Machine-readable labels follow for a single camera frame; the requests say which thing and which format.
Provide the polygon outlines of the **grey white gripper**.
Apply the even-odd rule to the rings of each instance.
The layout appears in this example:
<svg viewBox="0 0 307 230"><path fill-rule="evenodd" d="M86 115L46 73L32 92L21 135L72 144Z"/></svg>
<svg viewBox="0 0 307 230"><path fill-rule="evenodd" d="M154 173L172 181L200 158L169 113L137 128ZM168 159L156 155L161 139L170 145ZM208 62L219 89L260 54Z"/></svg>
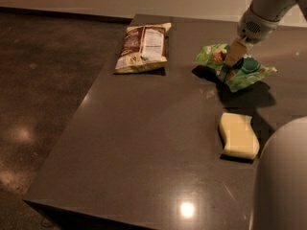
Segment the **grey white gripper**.
<svg viewBox="0 0 307 230"><path fill-rule="evenodd" d="M220 81L225 81L233 66L248 52L250 44L256 44L276 29L279 23L277 9L249 7L237 26L238 38L234 39L228 50L220 51L223 66L218 75Z"/></svg>

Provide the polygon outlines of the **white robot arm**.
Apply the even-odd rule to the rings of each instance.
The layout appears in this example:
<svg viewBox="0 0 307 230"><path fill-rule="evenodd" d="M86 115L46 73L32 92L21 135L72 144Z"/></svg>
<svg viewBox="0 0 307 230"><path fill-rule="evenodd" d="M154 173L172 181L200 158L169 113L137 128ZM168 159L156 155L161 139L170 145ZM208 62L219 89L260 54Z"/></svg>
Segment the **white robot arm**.
<svg viewBox="0 0 307 230"><path fill-rule="evenodd" d="M286 12L307 0L252 0L237 27L224 63L232 66L252 45L266 39ZM307 118L278 129L258 163L248 230L307 230Z"/></svg>

